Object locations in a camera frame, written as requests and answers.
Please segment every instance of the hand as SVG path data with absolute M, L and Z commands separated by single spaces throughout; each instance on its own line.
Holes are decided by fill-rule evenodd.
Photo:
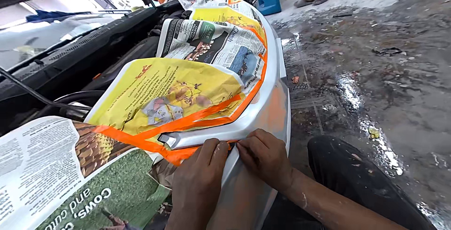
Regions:
M 228 148 L 225 141 L 207 139 L 178 167 L 166 230 L 206 228 L 218 203 Z
M 237 147 L 246 167 L 269 186 L 282 193 L 290 188 L 292 168 L 282 140 L 256 129 L 246 139 L 238 141 Z

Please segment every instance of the wet floor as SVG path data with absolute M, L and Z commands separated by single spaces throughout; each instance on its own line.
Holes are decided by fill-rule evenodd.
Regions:
M 391 176 L 437 229 L 451 229 L 451 1 L 340 7 L 274 23 L 289 81 L 292 164 L 340 137 Z

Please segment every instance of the newspaper advertisement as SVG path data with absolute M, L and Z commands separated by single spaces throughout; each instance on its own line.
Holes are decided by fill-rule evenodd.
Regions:
M 175 58 L 138 59 L 122 68 L 85 122 L 137 135 L 218 105 L 240 94 L 242 88 L 240 77 L 219 65 Z M 150 141 L 161 144 L 157 137 Z
M 262 21 L 254 10 L 244 2 L 232 5 L 238 9 L 229 6 L 218 7 L 198 7 L 193 9 L 190 15 L 191 20 L 204 20 L 212 22 L 227 22 L 240 28 L 253 28 L 260 36 L 263 44 L 266 44 L 266 35 L 263 30 Z
M 0 138 L 0 229 L 142 229 L 152 219 L 170 193 L 151 176 L 157 154 L 96 128 L 47 116 Z
M 265 52 L 254 32 L 229 22 L 166 19 L 156 55 L 223 66 L 240 77 L 247 94 L 261 77 Z

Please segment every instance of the debris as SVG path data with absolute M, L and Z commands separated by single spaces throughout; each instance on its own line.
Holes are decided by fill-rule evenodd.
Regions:
M 384 48 L 379 50 L 372 49 L 372 52 L 376 54 L 376 56 L 393 56 L 394 54 L 403 54 L 404 51 L 402 51 L 400 48 L 392 47 L 392 48 Z
M 291 80 L 294 84 L 297 84 L 299 82 L 299 76 L 292 77 Z
M 325 104 L 323 105 L 323 109 L 325 111 L 330 111 L 332 114 L 335 114 L 338 110 L 335 106 L 333 106 L 332 104 Z
M 369 128 L 368 132 L 369 132 L 369 137 L 370 138 L 379 138 L 381 136 L 379 131 L 376 130 L 375 128 Z
M 346 17 L 346 16 L 352 16 L 352 13 L 342 13 L 342 14 L 335 14 L 334 18 L 338 18 L 338 17 Z
M 358 159 L 359 161 L 363 161 L 357 154 L 355 153 L 351 153 L 352 156 L 354 156 L 356 159 Z

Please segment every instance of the concrete floor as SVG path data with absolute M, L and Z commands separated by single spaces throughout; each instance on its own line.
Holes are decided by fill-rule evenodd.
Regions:
M 299 76 L 289 82 L 290 160 L 308 172 L 307 141 L 340 137 L 391 176 L 437 229 L 451 229 L 451 1 L 389 3 L 268 17 L 288 77 Z M 383 53 L 391 47 L 401 53 Z M 369 128 L 379 138 L 369 138 Z

